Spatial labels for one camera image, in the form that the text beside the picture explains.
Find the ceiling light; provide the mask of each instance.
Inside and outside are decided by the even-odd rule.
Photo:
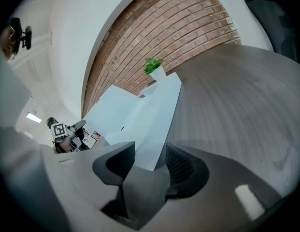
[[[26,118],[29,118],[37,123],[40,123],[42,120],[40,118],[37,118],[35,115],[31,114],[31,113],[28,113],[26,115]]]

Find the white pot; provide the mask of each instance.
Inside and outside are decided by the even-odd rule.
[[[164,79],[166,77],[166,73],[163,69],[162,66],[159,66],[155,71],[150,73],[150,76],[155,80],[155,81],[160,81],[161,79]]]

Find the green plant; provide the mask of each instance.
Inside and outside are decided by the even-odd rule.
[[[156,70],[162,64],[162,62],[164,62],[164,60],[157,58],[146,58],[145,62],[146,64],[144,66],[146,67],[144,69],[144,72],[146,74],[150,74],[151,72]]]

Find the potted plant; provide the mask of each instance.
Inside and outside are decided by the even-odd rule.
[[[157,58],[146,58],[144,72],[146,74],[149,74],[154,80],[158,82],[159,80],[166,77],[166,73],[164,72],[164,69],[161,66],[163,61],[164,60]]]

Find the curved brick wall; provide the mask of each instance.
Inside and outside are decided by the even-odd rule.
[[[83,115],[111,85],[138,93],[153,79],[144,58],[164,58],[169,71],[221,43],[240,44],[219,0],[134,0],[113,23],[94,60]]]

